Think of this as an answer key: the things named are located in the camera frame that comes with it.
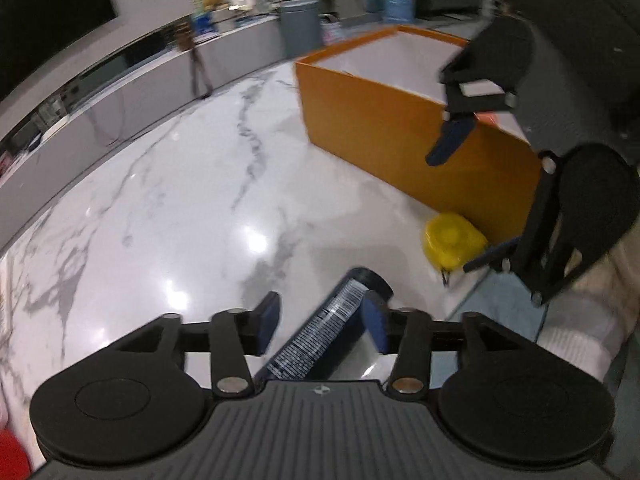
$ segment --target robotic arm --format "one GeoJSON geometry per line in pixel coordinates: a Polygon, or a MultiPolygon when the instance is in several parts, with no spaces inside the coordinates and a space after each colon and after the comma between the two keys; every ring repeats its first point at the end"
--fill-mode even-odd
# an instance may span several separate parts
{"type": "Polygon", "coordinates": [[[542,158],[522,235],[469,262],[514,272],[546,303],[585,273],[640,212],[640,0],[505,0],[499,16],[446,66],[444,164],[476,112],[510,111],[542,158]],[[489,80],[503,93],[466,96],[489,80]]]}

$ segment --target television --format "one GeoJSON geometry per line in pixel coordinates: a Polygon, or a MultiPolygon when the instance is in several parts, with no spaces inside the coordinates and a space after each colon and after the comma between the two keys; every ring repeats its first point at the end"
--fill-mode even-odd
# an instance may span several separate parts
{"type": "Polygon", "coordinates": [[[0,101],[44,62],[115,17],[111,0],[0,0],[0,101]]]}

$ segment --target gray trash can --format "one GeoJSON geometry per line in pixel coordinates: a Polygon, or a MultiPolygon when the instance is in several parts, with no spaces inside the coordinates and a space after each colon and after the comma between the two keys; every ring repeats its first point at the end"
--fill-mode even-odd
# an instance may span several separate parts
{"type": "Polygon", "coordinates": [[[323,46],[318,0],[280,4],[280,27],[287,58],[299,57],[323,46]]]}

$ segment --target red object in box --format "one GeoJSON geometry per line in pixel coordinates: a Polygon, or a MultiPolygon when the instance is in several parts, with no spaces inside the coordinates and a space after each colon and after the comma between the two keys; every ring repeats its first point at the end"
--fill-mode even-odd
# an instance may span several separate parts
{"type": "Polygon", "coordinates": [[[31,474],[27,454],[9,430],[0,431],[0,480],[24,480],[31,474]]]}

